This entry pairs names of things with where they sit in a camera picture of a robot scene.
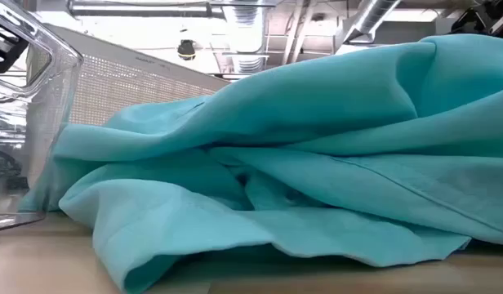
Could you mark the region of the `black hanging ceiling device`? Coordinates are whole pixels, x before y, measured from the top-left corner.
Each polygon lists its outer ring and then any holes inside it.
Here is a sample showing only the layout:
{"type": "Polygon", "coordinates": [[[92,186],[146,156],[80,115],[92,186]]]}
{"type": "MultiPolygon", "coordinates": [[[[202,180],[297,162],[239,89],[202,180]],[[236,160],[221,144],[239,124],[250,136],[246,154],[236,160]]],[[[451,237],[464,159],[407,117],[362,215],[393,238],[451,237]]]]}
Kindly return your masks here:
{"type": "Polygon", "coordinates": [[[177,55],[186,61],[194,60],[196,57],[196,51],[194,48],[194,41],[190,39],[183,39],[180,41],[177,47],[177,55]]]}

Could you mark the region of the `white perforated plastic basket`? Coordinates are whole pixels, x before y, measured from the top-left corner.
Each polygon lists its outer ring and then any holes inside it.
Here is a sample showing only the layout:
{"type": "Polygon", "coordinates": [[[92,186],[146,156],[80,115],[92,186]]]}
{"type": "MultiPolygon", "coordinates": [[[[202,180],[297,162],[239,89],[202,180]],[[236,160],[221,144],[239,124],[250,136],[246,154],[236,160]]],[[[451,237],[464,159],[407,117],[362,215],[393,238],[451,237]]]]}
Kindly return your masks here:
{"type": "Polygon", "coordinates": [[[49,24],[81,54],[71,123],[101,125],[130,105],[209,96],[229,83],[84,33],[49,24]]]}

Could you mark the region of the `turquoise cloth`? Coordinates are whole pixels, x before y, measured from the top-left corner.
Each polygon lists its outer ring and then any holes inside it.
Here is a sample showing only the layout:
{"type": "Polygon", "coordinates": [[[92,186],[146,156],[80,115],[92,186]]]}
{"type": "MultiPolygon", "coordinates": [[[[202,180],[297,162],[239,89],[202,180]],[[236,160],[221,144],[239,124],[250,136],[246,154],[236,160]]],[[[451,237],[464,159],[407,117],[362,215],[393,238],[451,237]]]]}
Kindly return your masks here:
{"type": "Polygon", "coordinates": [[[204,252],[387,267],[503,245],[503,38],[307,60],[69,124],[20,209],[44,196],[128,294],[204,252]]]}

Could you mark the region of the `silver ventilation duct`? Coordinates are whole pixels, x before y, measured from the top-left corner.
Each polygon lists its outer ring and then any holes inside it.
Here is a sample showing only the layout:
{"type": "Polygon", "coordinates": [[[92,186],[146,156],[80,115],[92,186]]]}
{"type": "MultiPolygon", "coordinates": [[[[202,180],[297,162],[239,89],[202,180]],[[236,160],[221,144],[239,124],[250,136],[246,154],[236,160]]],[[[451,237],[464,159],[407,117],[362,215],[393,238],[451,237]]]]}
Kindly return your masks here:
{"type": "Polygon", "coordinates": [[[268,7],[265,0],[232,0],[232,3],[223,7],[223,12],[234,72],[258,73],[264,69],[266,61],[264,34],[268,7]]]}
{"type": "Polygon", "coordinates": [[[376,30],[402,0],[362,0],[358,10],[341,19],[333,38],[335,54],[374,47],[376,30]]]}

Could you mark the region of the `grey ceiling pipe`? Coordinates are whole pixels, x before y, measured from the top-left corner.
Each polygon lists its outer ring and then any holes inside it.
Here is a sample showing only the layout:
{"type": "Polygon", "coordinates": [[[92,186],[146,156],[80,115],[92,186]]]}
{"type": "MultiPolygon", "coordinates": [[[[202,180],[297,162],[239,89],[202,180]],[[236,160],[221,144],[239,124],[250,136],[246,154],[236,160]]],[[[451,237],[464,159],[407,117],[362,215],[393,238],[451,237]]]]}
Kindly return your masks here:
{"type": "Polygon", "coordinates": [[[108,0],[68,0],[66,7],[72,16],[225,19],[223,10],[211,5],[209,2],[157,4],[108,0]]]}

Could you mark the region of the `tall clear plastic bin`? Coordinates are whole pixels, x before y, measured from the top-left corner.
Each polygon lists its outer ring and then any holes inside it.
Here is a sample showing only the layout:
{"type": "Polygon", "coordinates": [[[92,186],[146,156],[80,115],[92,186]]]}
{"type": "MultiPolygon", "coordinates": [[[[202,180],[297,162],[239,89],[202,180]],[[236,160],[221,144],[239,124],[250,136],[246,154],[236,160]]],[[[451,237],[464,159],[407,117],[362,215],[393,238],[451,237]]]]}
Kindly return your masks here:
{"type": "Polygon", "coordinates": [[[0,233],[46,218],[51,149],[68,121],[82,56],[18,0],[0,0],[0,24],[29,42],[0,74],[0,233]]]}

